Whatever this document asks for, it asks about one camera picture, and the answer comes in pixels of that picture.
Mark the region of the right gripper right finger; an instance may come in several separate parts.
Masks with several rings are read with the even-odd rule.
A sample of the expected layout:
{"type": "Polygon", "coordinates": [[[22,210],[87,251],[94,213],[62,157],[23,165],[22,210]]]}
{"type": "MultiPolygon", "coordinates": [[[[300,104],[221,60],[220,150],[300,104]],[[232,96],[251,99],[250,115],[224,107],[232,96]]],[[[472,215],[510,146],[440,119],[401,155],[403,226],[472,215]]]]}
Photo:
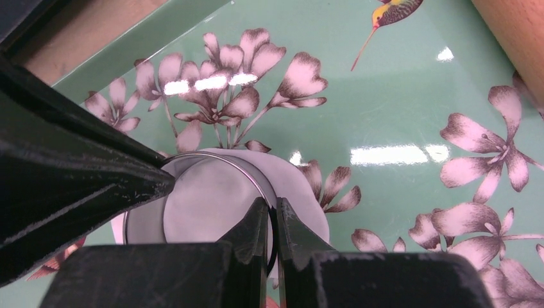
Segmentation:
{"type": "Polygon", "coordinates": [[[276,203],[281,307],[491,307],[475,268],[447,253],[339,252],[276,203]]]}

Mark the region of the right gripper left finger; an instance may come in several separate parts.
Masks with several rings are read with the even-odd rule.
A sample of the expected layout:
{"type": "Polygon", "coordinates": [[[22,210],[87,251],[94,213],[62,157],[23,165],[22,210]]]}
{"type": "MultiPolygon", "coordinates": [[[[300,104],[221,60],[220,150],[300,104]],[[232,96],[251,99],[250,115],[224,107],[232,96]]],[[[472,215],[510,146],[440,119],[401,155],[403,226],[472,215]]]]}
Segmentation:
{"type": "Polygon", "coordinates": [[[42,307],[264,307],[268,205],[257,198],[214,243],[86,246],[42,307]]]}

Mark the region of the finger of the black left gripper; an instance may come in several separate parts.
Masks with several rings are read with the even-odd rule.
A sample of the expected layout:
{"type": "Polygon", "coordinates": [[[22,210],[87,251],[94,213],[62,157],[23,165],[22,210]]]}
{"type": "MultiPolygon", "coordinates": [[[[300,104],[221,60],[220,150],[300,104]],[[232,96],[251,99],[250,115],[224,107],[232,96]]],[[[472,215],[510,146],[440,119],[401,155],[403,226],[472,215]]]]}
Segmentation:
{"type": "Polygon", "coordinates": [[[1,58],[1,285],[174,187],[162,158],[1,58]]]}

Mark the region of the green floral tray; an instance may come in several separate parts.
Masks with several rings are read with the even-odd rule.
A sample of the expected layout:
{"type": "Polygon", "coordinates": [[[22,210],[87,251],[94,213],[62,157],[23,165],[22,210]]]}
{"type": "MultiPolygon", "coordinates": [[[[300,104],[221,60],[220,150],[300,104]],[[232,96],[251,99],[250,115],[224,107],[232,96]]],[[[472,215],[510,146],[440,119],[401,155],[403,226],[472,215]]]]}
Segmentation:
{"type": "MultiPolygon", "coordinates": [[[[50,87],[161,168],[209,148],[292,163],[339,252],[458,255],[491,307],[543,306],[543,111],[471,1],[168,1],[50,87]]],[[[127,245],[112,220],[1,306],[42,307],[76,250],[127,245]]]]}

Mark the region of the wooden dough roller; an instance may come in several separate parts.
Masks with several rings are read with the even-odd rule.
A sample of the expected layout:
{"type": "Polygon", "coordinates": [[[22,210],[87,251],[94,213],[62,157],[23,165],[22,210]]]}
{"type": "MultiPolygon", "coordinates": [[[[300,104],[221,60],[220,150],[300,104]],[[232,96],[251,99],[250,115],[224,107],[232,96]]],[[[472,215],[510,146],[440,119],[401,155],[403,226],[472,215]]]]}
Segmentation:
{"type": "Polygon", "coordinates": [[[543,1],[472,3],[543,108],[543,1]]]}

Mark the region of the black plastic tray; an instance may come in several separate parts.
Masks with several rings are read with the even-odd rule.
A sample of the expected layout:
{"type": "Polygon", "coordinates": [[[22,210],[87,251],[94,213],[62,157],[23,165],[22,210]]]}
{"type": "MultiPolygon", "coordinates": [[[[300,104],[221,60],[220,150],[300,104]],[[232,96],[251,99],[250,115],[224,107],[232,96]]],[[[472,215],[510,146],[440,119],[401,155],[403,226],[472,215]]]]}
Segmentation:
{"type": "Polygon", "coordinates": [[[1,0],[1,51],[13,55],[69,3],[63,0],[1,0]]]}

